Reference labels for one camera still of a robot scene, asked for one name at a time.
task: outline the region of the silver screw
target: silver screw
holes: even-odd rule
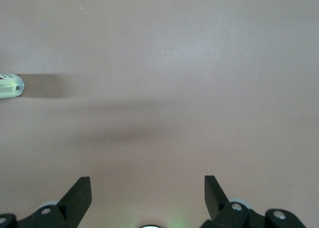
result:
[[[48,214],[49,212],[51,211],[50,208],[45,208],[41,211],[41,215],[45,215],[45,214]]]
[[[286,219],[286,216],[281,211],[274,211],[274,216],[278,219],[284,220]]]
[[[5,217],[1,217],[0,218],[0,224],[5,223],[6,222],[6,218]]]
[[[234,203],[231,205],[231,207],[235,210],[235,211],[241,211],[243,208],[241,207],[241,205],[239,205],[238,203]]]

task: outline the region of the table surface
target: table surface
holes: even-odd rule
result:
[[[319,223],[318,0],[0,0],[0,213],[90,176],[80,228],[197,228],[204,176]]]

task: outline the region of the beige tabletop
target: beige tabletop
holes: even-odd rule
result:
[[[204,176],[319,216],[319,0],[0,0],[0,213],[90,176],[80,228],[198,228]]]

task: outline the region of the black robotic claw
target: black robotic claw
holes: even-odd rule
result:
[[[271,209],[262,216],[241,203],[229,202],[214,176],[205,176],[205,203],[211,220],[201,228],[306,228],[291,212]]]
[[[92,202],[89,177],[81,177],[57,205],[45,206],[17,221],[14,214],[0,215],[0,228],[76,228]]]

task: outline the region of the white bottle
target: white bottle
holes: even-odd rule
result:
[[[24,87],[18,75],[0,73],[0,99],[20,96]]]

